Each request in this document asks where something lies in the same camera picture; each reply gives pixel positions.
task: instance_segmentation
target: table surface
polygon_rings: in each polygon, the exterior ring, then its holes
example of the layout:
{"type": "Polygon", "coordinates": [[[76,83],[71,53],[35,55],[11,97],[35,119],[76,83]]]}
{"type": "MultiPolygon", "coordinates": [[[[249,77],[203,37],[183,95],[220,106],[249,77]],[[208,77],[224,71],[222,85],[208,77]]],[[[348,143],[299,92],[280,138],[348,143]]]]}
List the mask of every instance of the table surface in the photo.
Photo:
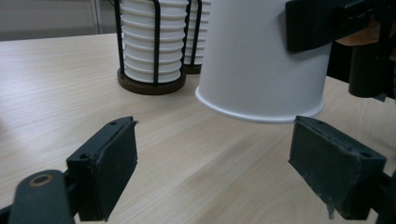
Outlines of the table surface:
{"type": "MultiPolygon", "coordinates": [[[[194,96],[138,95],[117,81],[115,35],[0,42],[0,206],[28,175],[65,159],[107,122],[134,116],[138,164],[109,223],[375,223],[329,220],[288,164],[292,124],[223,117],[194,96]]],[[[396,106],[360,99],[327,78],[317,116],[388,158],[396,170],[396,106]]]]}

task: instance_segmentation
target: brown base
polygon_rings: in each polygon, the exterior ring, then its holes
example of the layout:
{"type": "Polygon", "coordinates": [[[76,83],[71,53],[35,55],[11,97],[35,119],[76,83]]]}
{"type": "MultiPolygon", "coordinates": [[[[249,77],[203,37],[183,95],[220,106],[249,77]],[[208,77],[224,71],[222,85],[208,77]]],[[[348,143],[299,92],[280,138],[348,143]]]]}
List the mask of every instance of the brown base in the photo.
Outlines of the brown base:
{"type": "Polygon", "coordinates": [[[117,74],[119,83],[124,89],[143,95],[164,95],[172,93],[180,90],[186,83],[186,74],[184,72],[182,72],[179,79],[168,83],[159,83],[158,86],[154,86],[152,83],[132,80],[123,74],[120,69],[117,74]]]}
{"type": "Polygon", "coordinates": [[[200,74],[201,73],[201,65],[191,66],[189,64],[184,64],[183,71],[189,75],[200,74]]]}

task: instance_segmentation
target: light wood tabletop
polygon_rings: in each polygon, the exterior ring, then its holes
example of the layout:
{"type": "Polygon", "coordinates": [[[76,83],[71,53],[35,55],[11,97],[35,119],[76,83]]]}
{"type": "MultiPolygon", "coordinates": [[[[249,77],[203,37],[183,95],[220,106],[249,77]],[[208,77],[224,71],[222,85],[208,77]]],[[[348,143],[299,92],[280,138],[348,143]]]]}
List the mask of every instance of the light wood tabletop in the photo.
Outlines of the light wood tabletop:
{"type": "MultiPolygon", "coordinates": [[[[172,94],[117,81],[115,35],[0,42],[0,206],[33,173],[65,160],[107,122],[134,116],[138,164],[108,223],[375,223],[329,220],[288,164],[293,124],[223,117],[200,104],[198,75],[172,94]]],[[[396,106],[349,95],[327,78],[317,116],[388,158],[396,170],[396,106]]]]}

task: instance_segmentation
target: stack of white cups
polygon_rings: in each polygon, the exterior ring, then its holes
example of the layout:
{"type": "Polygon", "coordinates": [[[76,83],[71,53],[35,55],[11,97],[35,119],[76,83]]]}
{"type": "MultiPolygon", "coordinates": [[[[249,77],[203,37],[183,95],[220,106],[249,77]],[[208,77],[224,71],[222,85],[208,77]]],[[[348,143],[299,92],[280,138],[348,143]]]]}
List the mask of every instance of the stack of white cups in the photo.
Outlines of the stack of white cups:
{"type": "MultiPolygon", "coordinates": [[[[159,0],[161,7],[158,82],[180,77],[188,0],[159,0]]],[[[135,81],[154,81],[155,6],[152,0],[122,0],[120,5],[125,75],[135,81]]]]}
{"type": "MultiPolygon", "coordinates": [[[[201,22],[200,22],[200,26],[199,26],[197,47],[196,47],[196,51],[195,51],[194,65],[202,64],[202,61],[204,58],[207,26],[209,24],[210,6],[212,5],[211,0],[201,0],[201,1],[202,1],[202,13],[201,13],[201,22]]],[[[194,41],[194,36],[195,36],[195,27],[196,27],[196,22],[197,22],[197,13],[198,13],[198,2],[197,2],[197,0],[192,0],[191,1],[190,21],[189,21],[189,32],[187,35],[184,64],[192,63],[191,56],[192,56],[193,41],[194,41]]]]}

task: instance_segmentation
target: white cylinder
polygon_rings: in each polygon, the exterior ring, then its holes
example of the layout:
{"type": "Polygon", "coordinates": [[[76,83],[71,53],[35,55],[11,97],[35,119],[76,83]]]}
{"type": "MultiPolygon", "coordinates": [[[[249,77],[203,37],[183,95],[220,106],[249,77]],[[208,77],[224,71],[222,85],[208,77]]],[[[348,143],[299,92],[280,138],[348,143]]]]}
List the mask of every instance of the white cylinder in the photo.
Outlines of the white cylinder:
{"type": "Polygon", "coordinates": [[[288,123],[323,109],[330,46],[286,50],[288,0],[216,0],[197,98],[233,118],[288,123]]]}

